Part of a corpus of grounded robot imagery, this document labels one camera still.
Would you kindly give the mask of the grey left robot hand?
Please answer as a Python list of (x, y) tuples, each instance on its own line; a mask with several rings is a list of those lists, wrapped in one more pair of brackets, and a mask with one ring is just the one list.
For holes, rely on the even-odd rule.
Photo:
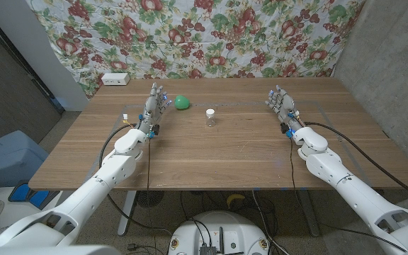
[(140, 115), (137, 129), (143, 131), (148, 138), (158, 135), (159, 122), (171, 102), (172, 100), (167, 97), (167, 92), (163, 91), (163, 86), (157, 86), (157, 83), (154, 82), (144, 105), (143, 113)]

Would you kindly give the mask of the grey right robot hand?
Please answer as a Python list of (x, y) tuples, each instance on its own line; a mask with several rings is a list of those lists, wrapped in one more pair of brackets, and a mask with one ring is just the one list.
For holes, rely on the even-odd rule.
[(296, 131), (305, 124), (300, 120), (300, 112), (295, 107), (294, 100), (285, 89), (276, 86), (276, 90), (270, 90), (265, 104), (277, 115), (280, 121), (280, 130), (288, 137), (292, 137)]

